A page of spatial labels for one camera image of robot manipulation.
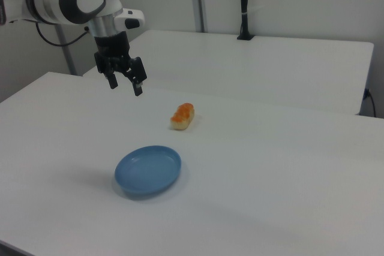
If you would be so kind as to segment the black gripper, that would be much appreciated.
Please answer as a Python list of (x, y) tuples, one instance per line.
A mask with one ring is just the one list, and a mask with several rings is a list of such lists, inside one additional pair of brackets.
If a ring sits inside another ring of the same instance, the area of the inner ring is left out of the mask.
[(130, 45), (126, 32), (110, 37), (95, 37), (98, 52), (94, 54), (99, 73), (103, 73), (110, 88), (115, 89), (118, 82), (114, 71), (124, 71), (123, 75), (133, 85), (135, 96), (143, 93), (142, 85), (147, 79), (146, 71), (140, 57), (130, 58)]

